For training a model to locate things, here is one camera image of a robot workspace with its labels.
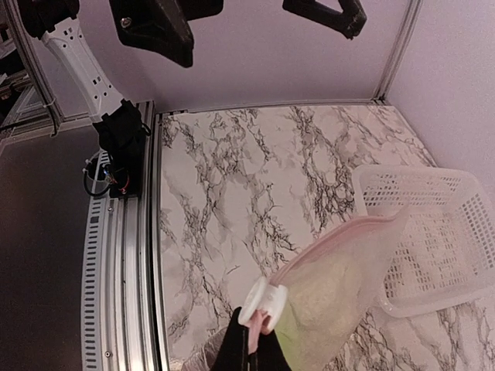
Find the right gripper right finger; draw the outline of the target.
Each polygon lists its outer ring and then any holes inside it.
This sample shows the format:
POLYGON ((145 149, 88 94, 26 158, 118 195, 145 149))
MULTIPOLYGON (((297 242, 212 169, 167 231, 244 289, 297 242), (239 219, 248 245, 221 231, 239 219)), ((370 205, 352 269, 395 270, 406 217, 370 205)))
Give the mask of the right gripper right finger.
POLYGON ((255 353, 257 371, 291 371, 274 332, 260 335, 255 353))

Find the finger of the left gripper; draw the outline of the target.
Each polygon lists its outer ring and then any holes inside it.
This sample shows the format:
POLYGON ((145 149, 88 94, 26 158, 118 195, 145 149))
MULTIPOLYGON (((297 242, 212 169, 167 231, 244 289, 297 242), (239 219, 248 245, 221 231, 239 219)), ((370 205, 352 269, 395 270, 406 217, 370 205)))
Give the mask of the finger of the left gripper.
POLYGON ((177 1, 115 0, 110 7, 123 45, 193 65, 193 34, 177 1))
POLYGON ((341 11, 313 0, 284 0, 282 8, 342 34, 346 39, 360 35, 367 15, 360 1, 339 0, 341 11))

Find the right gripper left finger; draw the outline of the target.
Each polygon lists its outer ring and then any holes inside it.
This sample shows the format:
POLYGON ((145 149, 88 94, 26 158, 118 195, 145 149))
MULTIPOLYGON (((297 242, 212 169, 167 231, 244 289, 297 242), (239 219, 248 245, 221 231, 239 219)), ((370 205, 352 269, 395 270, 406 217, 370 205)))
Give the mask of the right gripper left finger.
POLYGON ((234 310, 211 371, 248 371, 248 328, 238 323, 241 307, 234 310))

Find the clear zip top bag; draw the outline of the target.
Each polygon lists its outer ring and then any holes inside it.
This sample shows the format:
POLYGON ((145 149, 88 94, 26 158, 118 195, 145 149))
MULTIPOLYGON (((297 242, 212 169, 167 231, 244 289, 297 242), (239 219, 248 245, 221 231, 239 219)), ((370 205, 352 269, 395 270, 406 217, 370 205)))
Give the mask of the clear zip top bag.
POLYGON ((373 304, 408 219, 361 216, 260 277, 184 370, 321 370, 373 304))

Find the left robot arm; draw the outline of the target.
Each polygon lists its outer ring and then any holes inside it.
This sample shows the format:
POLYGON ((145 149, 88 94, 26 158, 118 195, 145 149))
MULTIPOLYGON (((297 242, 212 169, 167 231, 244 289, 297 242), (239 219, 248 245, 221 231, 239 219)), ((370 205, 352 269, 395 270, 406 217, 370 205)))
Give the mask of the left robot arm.
MULTIPOLYGON (((151 134, 138 108, 107 78, 85 41, 77 18, 78 1, 19 1, 27 33, 63 64, 79 87, 99 145, 109 156, 102 174, 112 198, 139 197, 144 177, 145 143, 151 134)), ((119 41, 158 53, 189 68, 194 38, 189 21, 221 13, 222 1, 112 1, 119 41)))

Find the white plastic basket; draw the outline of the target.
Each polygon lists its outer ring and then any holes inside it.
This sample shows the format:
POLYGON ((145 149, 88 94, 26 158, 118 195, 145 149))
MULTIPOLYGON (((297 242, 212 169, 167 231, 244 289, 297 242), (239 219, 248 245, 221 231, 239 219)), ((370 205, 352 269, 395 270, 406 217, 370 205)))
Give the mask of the white plastic basket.
POLYGON ((494 208, 477 178, 447 168, 361 165, 352 172, 360 215, 409 217, 378 296, 395 318, 494 293, 494 208))

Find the right aluminium frame post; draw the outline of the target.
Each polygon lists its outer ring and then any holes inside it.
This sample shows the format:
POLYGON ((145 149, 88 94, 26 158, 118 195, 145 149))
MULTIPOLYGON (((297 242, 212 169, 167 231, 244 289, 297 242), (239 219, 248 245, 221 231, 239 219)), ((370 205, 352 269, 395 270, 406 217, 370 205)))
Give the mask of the right aluminium frame post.
POLYGON ((401 61, 405 55, 408 44, 415 30, 416 22, 423 5, 422 0, 411 0, 408 2, 404 17, 396 35, 391 54, 387 58, 384 71, 381 75, 376 90, 374 91, 373 101, 383 104, 397 75, 401 61))

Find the aluminium front rail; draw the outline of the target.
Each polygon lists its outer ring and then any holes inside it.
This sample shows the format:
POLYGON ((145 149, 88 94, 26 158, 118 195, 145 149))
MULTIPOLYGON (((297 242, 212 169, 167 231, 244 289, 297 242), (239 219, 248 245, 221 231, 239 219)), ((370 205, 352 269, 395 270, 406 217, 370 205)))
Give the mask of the aluminium front rail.
POLYGON ((90 198, 80 300, 84 370, 167 370, 160 254, 162 126, 151 101, 138 103, 151 128, 138 198, 90 198))

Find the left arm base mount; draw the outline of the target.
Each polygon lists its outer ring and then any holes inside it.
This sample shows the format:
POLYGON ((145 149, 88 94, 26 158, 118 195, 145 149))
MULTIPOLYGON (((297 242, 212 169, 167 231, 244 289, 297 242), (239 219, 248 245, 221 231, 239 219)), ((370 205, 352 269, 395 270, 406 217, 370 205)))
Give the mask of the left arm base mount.
POLYGON ((150 127, 143 124, 137 137, 138 154, 128 159, 124 167, 117 167, 117 161, 110 155, 108 163, 100 165, 97 164, 98 154, 87 159, 83 168, 83 186, 86 194, 95 198, 101 198, 107 193, 112 199, 139 198, 142 195, 145 145, 150 134, 150 127), (103 182, 106 186, 101 191, 93 192, 88 185, 89 180, 93 183, 103 182))

